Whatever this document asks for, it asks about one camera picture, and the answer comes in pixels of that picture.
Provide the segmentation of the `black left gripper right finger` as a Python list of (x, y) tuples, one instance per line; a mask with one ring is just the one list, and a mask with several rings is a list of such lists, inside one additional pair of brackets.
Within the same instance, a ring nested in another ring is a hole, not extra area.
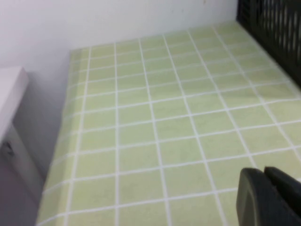
[(264, 174), (276, 187), (285, 203), (301, 217), (301, 183), (276, 167), (265, 167)]

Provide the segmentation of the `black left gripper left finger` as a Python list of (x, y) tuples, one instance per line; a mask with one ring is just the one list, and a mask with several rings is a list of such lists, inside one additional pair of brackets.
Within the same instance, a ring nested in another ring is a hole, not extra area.
[(281, 198), (264, 171), (243, 168), (236, 200), (240, 226), (299, 226), (297, 216)]

